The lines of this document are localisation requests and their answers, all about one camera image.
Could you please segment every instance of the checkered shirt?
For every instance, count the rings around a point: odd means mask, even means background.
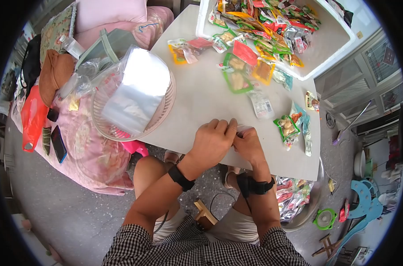
[[[295,250],[280,227],[264,235],[260,246],[238,242],[209,242],[198,224],[187,216],[177,230],[165,239],[152,243],[143,227],[127,224],[120,227],[103,266],[128,265],[309,265]]]

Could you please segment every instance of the wrist strap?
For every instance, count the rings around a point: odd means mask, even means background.
[[[181,171],[174,165],[169,171],[168,174],[172,178],[175,183],[178,183],[182,187],[182,191],[186,192],[190,190],[193,185],[194,181],[189,181],[185,176],[181,173]]]
[[[267,193],[268,190],[272,189],[275,184],[274,178],[271,178],[271,182],[269,183],[266,181],[257,182],[251,176],[248,176],[247,173],[241,173],[237,175],[236,179],[237,179],[237,185],[239,185],[240,193],[246,200],[247,206],[249,207],[249,211],[251,213],[252,208],[247,200],[249,194],[263,195]]]

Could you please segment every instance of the foot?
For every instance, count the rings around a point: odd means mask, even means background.
[[[177,162],[181,156],[182,156],[182,153],[167,150],[164,153],[164,162],[166,162],[166,163],[170,162],[173,164],[177,164]]]
[[[236,175],[238,175],[238,174],[240,173],[240,168],[238,168],[238,167],[233,167],[233,166],[228,166],[228,171],[227,171],[227,173],[225,174],[225,176],[224,176],[223,179],[222,179],[222,184],[224,185],[224,187],[225,187],[226,189],[232,189],[232,188],[233,188],[233,187],[232,187],[230,184],[228,184],[228,182],[227,182],[228,175],[229,175],[230,173],[235,173]]]

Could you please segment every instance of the green toy fan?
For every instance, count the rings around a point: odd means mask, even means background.
[[[315,220],[312,222],[320,230],[332,229],[337,213],[332,209],[318,210]]]

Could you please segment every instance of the hand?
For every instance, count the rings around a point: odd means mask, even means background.
[[[178,169],[188,180],[198,178],[207,169],[217,165],[230,150],[237,132],[237,120],[213,119],[196,132],[193,148],[178,164]]]
[[[234,150],[240,153],[245,160],[249,161],[252,167],[266,162],[264,151],[262,150],[255,128],[245,130],[242,138],[235,136],[233,145]]]

